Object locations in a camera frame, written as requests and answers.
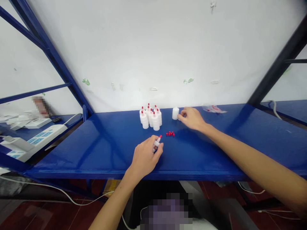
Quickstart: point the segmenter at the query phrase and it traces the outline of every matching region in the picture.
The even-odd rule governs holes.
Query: forearm
[[[307,181],[256,149],[206,124],[200,131],[253,181],[301,217],[307,210]]]
[[[139,181],[138,177],[128,169],[116,190],[96,216],[89,230],[116,230],[128,199]]]

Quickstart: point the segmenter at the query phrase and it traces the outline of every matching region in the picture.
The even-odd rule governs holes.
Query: left hand
[[[152,135],[150,138],[140,143],[134,150],[133,160],[127,172],[133,177],[141,180],[144,176],[153,171],[163,153],[163,143],[160,143],[156,153],[153,153],[154,141],[159,137]]]

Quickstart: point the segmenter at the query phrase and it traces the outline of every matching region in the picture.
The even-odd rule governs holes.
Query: electrical outlet
[[[37,134],[27,142],[34,145],[34,148],[28,152],[16,152],[11,151],[8,153],[9,156],[16,158],[22,162],[26,162],[30,157],[32,157],[35,153],[37,153],[40,149],[46,146],[49,142],[51,142],[54,138],[60,135],[67,129],[65,125],[52,125],[48,129],[42,131]]]

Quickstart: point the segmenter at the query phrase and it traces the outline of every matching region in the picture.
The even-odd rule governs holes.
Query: blue shelf
[[[262,102],[260,109],[273,110],[273,102]],[[307,100],[277,101],[276,111],[296,122],[307,126]]]
[[[73,115],[61,115],[61,116],[52,116],[51,119],[53,118],[57,118],[60,117],[62,120],[58,123],[53,123],[50,122],[46,125],[44,125],[43,127],[39,128],[39,129],[27,129],[27,128],[21,128],[18,129],[16,131],[11,130],[10,126],[7,125],[6,123],[0,123],[0,131],[2,132],[2,135],[4,136],[12,136],[12,137],[20,137],[26,141],[30,140],[32,137],[36,136],[37,134],[39,134],[40,132],[44,131],[45,129],[47,129],[48,127],[55,125],[55,124],[64,124],[66,121],[68,121],[68,119],[70,119]],[[76,117],[74,117],[68,124],[67,127],[68,129],[71,129],[73,126],[75,126],[79,121],[81,121],[83,118],[82,115],[77,115]],[[2,153],[8,153],[11,150],[0,145],[0,152]]]
[[[307,178],[307,132],[248,104],[221,105],[224,114],[197,107],[206,122]],[[26,175],[34,178],[121,179],[134,148],[162,135],[164,152],[148,180],[240,181],[248,177],[212,141],[172,120],[162,109],[158,132],[143,129],[139,111],[95,113]],[[174,131],[175,137],[166,137]]]

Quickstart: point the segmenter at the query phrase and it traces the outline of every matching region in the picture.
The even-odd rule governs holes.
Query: glue bottle
[[[151,107],[150,107],[150,105],[149,105],[149,103],[148,103],[148,106],[149,106],[149,111],[151,110]],[[154,111],[154,110],[153,110]]]
[[[149,121],[149,126],[152,128],[154,125],[153,125],[153,110],[150,109],[149,113],[148,113],[148,121]]]
[[[146,109],[146,116],[147,116],[147,120],[149,121],[149,113],[150,113],[150,108],[149,106],[147,106],[147,109]]]
[[[162,138],[162,135],[160,135],[159,138],[156,141],[154,141],[153,152],[155,152],[155,148],[154,148],[155,146],[157,146],[157,148],[159,147],[161,138]]]
[[[177,107],[173,108],[172,118],[178,120],[179,109]]]
[[[162,125],[162,113],[159,108],[157,108],[157,115],[159,118],[159,125],[161,126]]]
[[[140,119],[141,119],[141,123],[143,125],[143,129],[148,129],[148,127],[149,127],[148,119],[147,119],[147,116],[144,114],[143,111],[141,111]]]
[[[153,124],[153,130],[158,131],[160,129],[160,124],[159,124],[159,117],[158,115],[153,112],[151,116],[152,124]]]
[[[144,106],[142,106],[142,109],[140,110],[140,119],[141,119],[141,112],[144,111]]]

